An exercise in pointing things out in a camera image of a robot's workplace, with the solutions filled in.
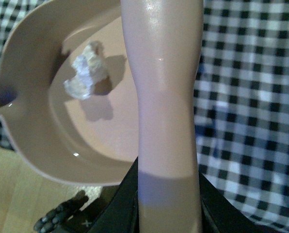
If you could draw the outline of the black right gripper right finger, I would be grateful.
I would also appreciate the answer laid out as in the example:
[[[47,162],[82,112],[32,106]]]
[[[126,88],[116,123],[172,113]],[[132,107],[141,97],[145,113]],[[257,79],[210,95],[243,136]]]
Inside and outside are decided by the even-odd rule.
[[[204,233],[260,233],[261,229],[236,209],[203,174],[199,174]]]

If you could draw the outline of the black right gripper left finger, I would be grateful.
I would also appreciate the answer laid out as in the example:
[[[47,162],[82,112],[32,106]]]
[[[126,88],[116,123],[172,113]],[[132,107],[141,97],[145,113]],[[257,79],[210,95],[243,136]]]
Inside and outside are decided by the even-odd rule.
[[[94,220],[90,233],[138,233],[138,160],[135,160],[114,197]]]

